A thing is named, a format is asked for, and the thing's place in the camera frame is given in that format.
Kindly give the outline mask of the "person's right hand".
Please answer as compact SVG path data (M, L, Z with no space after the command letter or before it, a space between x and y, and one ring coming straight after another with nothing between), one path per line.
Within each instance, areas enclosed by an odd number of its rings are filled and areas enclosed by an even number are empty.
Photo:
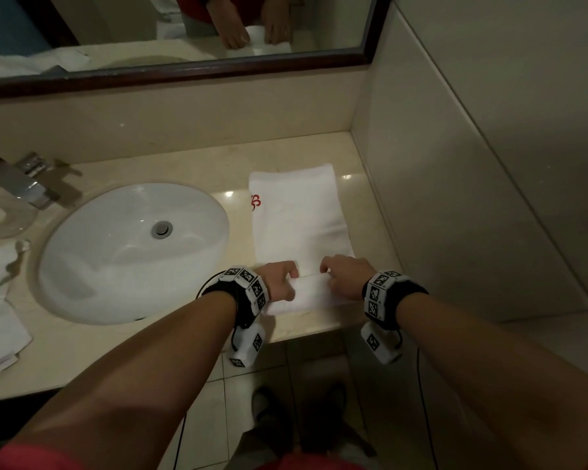
M362 290L377 270L365 258L345 256L345 275L338 279L328 278L327 285L333 295L348 300L362 299Z

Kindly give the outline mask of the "person's left hand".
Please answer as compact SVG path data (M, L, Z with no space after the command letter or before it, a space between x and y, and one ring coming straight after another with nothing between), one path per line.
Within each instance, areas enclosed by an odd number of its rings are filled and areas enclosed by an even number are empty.
M269 262L253 271L262 278L267 287L269 303L271 303L271 286L291 286L290 279L299 277L296 263L293 260Z

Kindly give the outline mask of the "white towel with red emblem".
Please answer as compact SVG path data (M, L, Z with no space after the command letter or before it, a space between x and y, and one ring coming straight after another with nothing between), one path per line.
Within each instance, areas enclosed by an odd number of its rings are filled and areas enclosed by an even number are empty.
M256 261L292 260L299 278L292 301L271 301L268 316L332 308L350 301L331 293L321 274L326 256L353 257L347 224L338 198L333 166L284 173L253 172L249 178Z

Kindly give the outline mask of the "person's right forearm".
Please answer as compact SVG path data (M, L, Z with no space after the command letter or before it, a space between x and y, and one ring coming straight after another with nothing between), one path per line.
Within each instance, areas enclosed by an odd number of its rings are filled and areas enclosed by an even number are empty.
M588 470L588 374L541 345L428 294L396 321L530 470Z

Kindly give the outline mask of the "person's left forearm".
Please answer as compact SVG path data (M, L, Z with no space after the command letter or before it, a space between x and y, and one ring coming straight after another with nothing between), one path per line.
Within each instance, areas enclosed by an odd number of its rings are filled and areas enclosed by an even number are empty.
M226 292L158 320L62 388L10 444L54 449L87 470L155 469L235 323Z

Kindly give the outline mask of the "black wrist band with marker cubes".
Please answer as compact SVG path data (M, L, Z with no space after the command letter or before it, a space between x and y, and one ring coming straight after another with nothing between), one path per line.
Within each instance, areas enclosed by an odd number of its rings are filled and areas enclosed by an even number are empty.
M388 365L401 357L402 335L396 319L399 303L414 293L427 290L397 271L376 273L362 288L364 315L361 338L377 360Z
M228 361L236 368L252 367L266 343L266 331L259 317L269 303L263 279L249 268L233 266L215 274L197 293L227 292L236 303L236 318L227 350Z

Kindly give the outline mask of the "dark shoe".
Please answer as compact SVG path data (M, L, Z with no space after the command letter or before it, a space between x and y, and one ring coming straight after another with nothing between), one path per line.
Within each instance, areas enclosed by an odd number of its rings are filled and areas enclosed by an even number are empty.
M251 398L253 431L277 458L293 451L294 425L288 408L268 386L257 388Z
M312 407L308 419L306 442L312 453L326 454L338 443L347 406L347 389L343 382L333 383Z

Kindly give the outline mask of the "white oval sink basin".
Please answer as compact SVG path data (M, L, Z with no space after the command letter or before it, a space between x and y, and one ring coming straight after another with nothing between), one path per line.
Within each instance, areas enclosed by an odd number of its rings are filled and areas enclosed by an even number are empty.
M166 239L150 235L169 221ZM35 293L81 324L126 324L190 302L224 256L229 220L211 195L147 182L109 190L60 221L41 249Z

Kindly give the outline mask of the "crumpled white cloth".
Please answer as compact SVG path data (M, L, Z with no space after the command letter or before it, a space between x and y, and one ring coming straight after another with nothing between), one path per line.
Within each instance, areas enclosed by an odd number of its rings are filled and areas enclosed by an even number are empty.
M0 299L6 298L15 267L24 252L31 247L29 240L12 241L0 246Z

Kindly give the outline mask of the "chrome faucet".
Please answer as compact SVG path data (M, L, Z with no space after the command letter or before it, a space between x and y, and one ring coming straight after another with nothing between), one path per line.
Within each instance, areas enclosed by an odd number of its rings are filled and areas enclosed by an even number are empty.
M0 188L38 210L47 209L56 203L60 196L48 186L43 185L38 176L54 168L54 163L31 152L10 164L0 158Z

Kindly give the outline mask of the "clear glass dish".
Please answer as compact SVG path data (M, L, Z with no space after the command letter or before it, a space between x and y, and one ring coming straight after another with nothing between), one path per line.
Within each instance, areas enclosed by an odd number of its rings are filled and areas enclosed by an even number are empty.
M20 235L38 216L38 209L0 188L0 239Z

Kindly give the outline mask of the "red shirt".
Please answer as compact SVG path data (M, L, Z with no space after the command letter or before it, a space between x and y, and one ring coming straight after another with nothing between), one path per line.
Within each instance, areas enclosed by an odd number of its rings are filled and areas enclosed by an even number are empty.
M61 452L28 444L7 444L0 449L0 470L87 470ZM364 470L344 459L311 454L287 454L254 470Z

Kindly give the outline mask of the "wall mirror with dark frame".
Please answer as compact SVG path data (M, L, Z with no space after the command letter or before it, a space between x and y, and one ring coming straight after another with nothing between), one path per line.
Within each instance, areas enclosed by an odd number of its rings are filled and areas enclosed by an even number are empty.
M0 0L0 100L372 62L392 0Z

